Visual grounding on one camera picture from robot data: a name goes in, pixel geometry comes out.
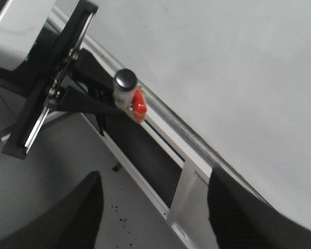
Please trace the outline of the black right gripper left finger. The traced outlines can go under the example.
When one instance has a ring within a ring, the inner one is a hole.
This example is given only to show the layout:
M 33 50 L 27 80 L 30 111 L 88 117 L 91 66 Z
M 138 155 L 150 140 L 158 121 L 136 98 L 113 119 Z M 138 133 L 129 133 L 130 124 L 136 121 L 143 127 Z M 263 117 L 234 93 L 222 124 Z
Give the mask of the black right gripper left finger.
M 46 213 L 0 239 L 0 248 L 94 248 L 103 208 L 101 175 L 93 171 Z

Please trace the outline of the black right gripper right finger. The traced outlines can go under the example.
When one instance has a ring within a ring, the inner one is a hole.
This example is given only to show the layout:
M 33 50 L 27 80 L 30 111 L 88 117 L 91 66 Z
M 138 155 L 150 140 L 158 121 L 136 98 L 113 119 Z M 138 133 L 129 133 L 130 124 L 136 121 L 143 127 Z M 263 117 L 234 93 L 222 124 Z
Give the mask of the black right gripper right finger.
M 311 248 L 311 231 L 260 201 L 221 168 L 212 170 L 207 202 L 219 248 Z

